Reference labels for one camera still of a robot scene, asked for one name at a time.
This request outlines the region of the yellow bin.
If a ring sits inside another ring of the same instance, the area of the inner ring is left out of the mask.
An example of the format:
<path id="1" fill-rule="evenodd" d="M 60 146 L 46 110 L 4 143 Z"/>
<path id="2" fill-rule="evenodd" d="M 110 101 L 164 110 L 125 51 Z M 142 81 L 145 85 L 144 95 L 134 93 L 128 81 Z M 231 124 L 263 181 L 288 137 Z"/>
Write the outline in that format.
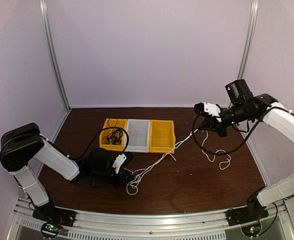
<path id="1" fill-rule="evenodd" d="M 107 118 L 99 136 L 99 146 L 108 151 L 124 151 L 128 119 Z"/>
<path id="2" fill-rule="evenodd" d="M 174 146 L 176 144 L 174 121 L 152 119 L 149 140 L 150 153 L 174 152 Z"/>

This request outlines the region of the white bin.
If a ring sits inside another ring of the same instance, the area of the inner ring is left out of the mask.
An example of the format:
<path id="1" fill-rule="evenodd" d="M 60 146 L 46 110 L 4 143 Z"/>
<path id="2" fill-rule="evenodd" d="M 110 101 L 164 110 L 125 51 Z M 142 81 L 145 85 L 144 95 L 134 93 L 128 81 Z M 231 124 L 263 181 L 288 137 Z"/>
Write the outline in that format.
<path id="1" fill-rule="evenodd" d="M 149 119 L 128 119 L 126 132 L 129 135 L 126 151 L 132 153 L 148 153 L 150 143 Z"/>

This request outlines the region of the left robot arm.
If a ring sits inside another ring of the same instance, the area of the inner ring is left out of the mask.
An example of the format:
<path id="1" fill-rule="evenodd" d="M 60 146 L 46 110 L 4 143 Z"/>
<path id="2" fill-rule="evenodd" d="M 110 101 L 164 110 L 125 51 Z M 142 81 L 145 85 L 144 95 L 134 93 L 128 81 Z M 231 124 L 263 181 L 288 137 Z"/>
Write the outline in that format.
<path id="1" fill-rule="evenodd" d="M 29 166 L 38 161 L 59 173 L 67 181 L 94 188 L 98 183 L 120 188 L 135 179 L 123 167 L 131 162 L 133 154 L 123 151 L 116 159 L 104 148 L 85 149 L 79 157 L 72 158 L 41 134 L 37 124 L 29 123 L 8 131 L 0 139 L 0 163 L 14 177 L 30 198 L 36 212 L 48 222 L 59 217 L 48 190 Z"/>

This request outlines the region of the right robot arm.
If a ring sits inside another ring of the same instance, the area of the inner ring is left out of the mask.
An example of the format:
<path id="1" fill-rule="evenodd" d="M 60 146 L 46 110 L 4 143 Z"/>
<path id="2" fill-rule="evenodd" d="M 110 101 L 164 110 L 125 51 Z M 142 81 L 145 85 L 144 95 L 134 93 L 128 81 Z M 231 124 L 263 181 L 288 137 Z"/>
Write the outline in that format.
<path id="1" fill-rule="evenodd" d="M 273 127 L 294 143 L 294 113 L 286 109 L 269 94 L 254 96 L 244 79 L 235 80 L 225 86 L 232 106 L 222 109 L 216 104 L 200 102 L 194 106 L 198 117 L 204 117 L 199 126 L 192 130 L 216 132 L 219 137 L 227 136 L 227 128 L 243 121 L 251 121 L 254 126 L 247 133 L 252 134 L 259 123 Z M 247 200 L 243 217 L 253 221 L 271 204 L 294 197 L 294 174 L 254 193 Z"/>

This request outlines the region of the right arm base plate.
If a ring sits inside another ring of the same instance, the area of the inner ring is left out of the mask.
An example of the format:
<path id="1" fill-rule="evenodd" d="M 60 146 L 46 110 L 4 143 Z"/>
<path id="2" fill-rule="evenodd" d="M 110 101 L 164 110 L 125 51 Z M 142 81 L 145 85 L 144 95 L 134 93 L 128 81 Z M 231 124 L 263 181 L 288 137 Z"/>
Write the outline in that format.
<path id="1" fill-rule="evenodd" d="M 242 225 L 249 222 L 258 221 L 259 219 L 266 218 L 269 213 L 266 209 L 261 209 L 258 211 L 249 209 L 248 206 L 241 208 L 231 208 L 225 212 L 226 219 L 229 226 Z"/>

